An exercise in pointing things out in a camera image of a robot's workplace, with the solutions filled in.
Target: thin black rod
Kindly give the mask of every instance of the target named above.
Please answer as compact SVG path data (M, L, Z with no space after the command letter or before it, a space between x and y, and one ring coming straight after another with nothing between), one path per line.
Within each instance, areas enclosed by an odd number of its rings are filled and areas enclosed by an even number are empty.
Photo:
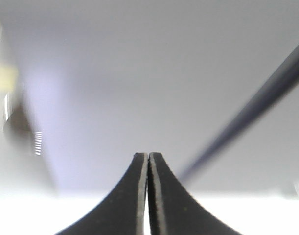
M250 124L257 120L265 111L299 82L299 45L284 60L266 83L258 90L251 100L243 107L226 128L210 143L208 148L190 164L179 179L185 183L190 177L214 157L218 151L234 140Z

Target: yellow object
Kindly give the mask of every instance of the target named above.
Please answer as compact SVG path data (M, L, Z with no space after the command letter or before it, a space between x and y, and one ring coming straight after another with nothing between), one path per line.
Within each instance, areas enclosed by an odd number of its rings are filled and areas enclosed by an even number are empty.
M0 91L10 92L15 88L18 70L15 66L0 65Z

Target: white surface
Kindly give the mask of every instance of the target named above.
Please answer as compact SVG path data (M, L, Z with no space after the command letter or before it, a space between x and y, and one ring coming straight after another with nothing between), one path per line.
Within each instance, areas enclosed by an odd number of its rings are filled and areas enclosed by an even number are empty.
M52 199L16 197L0 200L0 235L54 234L77 221L103 195ZM299 235L299 200L280 197L196 195L202 205L244 235ZM150 234L145 223L145 235Z
M0 0L58 189L110 190L139 152L177 173L299 43L299 0ZM299 178L299 87L192 182Z

